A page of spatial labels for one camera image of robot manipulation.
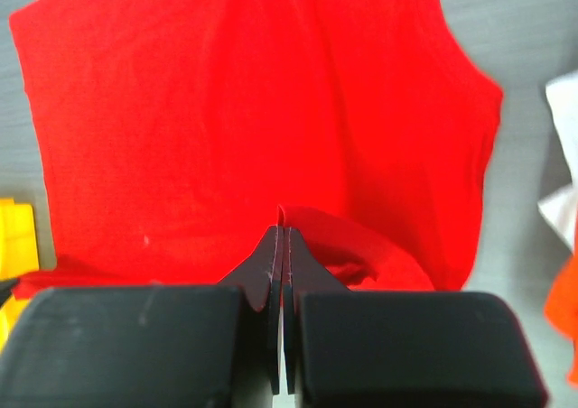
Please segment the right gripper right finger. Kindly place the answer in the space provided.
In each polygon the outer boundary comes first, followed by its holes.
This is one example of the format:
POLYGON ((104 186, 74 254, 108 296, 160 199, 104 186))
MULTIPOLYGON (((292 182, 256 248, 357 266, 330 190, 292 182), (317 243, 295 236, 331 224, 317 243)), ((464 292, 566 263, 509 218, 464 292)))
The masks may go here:
POLYGON ((300 407, 544 407, 521 325, 486 292, 352 291, 284 232, 288 392, 300 407))

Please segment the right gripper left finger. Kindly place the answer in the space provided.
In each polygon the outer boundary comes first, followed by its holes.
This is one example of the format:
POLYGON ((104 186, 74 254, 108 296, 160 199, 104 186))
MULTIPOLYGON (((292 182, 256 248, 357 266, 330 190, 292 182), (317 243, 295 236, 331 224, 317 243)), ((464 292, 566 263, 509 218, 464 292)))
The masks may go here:
POLYGON ((215 285, 50 288, 1 353, 4 407, 269 407, 283 230, 215 285))

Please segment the red t shirt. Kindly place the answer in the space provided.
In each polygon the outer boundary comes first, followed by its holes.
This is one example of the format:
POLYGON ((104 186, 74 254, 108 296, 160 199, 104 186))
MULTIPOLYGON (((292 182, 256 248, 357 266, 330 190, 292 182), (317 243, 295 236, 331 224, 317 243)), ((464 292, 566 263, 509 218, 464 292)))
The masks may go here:
POLYGON ((9 17, 57 265, 215 283, 272 225, 348 286, 471 274, 502 92, 440 0, 36 0, 9 17))

